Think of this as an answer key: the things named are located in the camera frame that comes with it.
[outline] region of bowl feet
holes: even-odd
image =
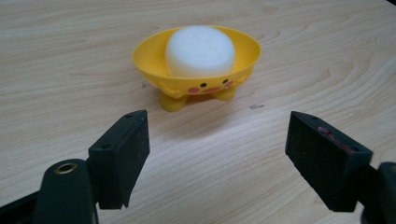
[[[187,100],[189,100],[188,95],[184,95],[181,98],[175,99],[172,98],[163,92],[161,92],[160,95],[160,104],[163,107],[164,110],[169,111],[169,112],[176,112],[183,108],[183,106],[187,103]]]
[[[221,101],[229,101],[233,99],[235,95],[235,87],[230,87],[222,91],[216,91],[210,94],[213,98]]]

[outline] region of white foam ball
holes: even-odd
[[[166,46],[166,65],[172,77],[213,77],[233,70],[233,41],[222,31],[195,25],[175,31]]]

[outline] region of duck-shaped bowl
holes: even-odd
[[[233,99],[235,88],[252,73],[260,57],[260,44],[250,35],[223,26],[212,26],[233,41],[235,62],[229,74],[214,77],[171,77],[165,61],[166,45],[178,28],[151,35],[140,42],[132,54],[132,62],[141,76],[161,91],[160,104],[167,111],[178,111],[190,95],[210,94],[227,101]]]

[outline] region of wooden table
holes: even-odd
[[[131,64],[148,35],[192,24],[262,45],[230,102],[179,112]],[[327,209],[285,155],[290,111],[396,161],[396,7],[385,0],[0,2],[0,205],[39,189],[119,117],[147,109],[151,154],[130,206],[101,223],[360,223]]]

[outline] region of bowl rim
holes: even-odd
[[[220,29],[221,31],[222,31],[222,29],[224,29],[224,30],[229,30],[229,31],[232,31],[232,32],[236,32],[236,33],[239,33],[239,34],[244,35],[244,36],[248,37],[249,39],[251,39],[252,42],[256,44],[256,47],[258,48],[258,51],[259,51],[259,53],[258,53],[256,59],[254,59],[253,62],[251,62],[249,65],[247,65],[246,67],[244,67],[244,68],[242,68],[242,69],[240,69],[240,70],[232,71],[231,73],[228,73],[228,74],[225,74],[225,75],[213,76],[213,77],[170,77],[170,76],[160,76],[160,75],[157,75],[157,74],[153,74],[153,73],[147,72],[147,71],[145,71],[144,69],[142,69],[140,66],[138,66],[138,64],[136,64],[136,62],[135,62],[135,60],[134,60],[134,58],[135,58],[135,53],[137,52],[138,48],[139,48],[141,45],[143,45],[143,43],[145,43],[148,39],[150,39],[150,38],[152,38],[152,37],[154,37],[154,36],[156,36],[156,35],[161,35],[161,34],[163,34],[163,33],[167,33],[167,32],[170,32],[170,31],[177,31],[177,30],[179,30],[179,29],[181,29],[181,28],[187,27],[187,26],[178,26],[178,27],[174,27],[174,28],[162,30],[162,31],[157,32],[157,33],[155,33],[155,34],[153,34],[153,35],[149,35],[148,37],[146,37],[146,38],[144,38],[142,41],[140,41],[140,42],[136,45],[136,47],[134,48],[134,50],[133,50],[133,52],[132,52],[132,57],[131,57],[131,59],[132,59],[132,64],[133,64],[138,70],[140,70],[141,72],[143,72],[145,75],[148,74],[148,75],[153,76],[153,77],[166,78],[166,79],[177,79],[177,80],[179,80],[179,79],[184,79],[184,80],[200,80],[200,79],[203,79],[203,78],[204,78],[204,79],[216,79],[216,78],[221,78],[221,77],[229,77],[229,76],[238,74],[238,73],[243,72],[243,71],[249,69],[250,67],[252,67],[252,66],[260,59],[260,57],[261,57],[261,55],[262,55],[262,47],[261,47],[259,41],[257,41],[253,36],[248,35],[248,34],[242,32],[242,31],[236,30],[236,29],[234,29],[234,28],[226,27],[226,26],[220,26],[220,25],[208,25],[208,26],[213,27],[213,28]]]

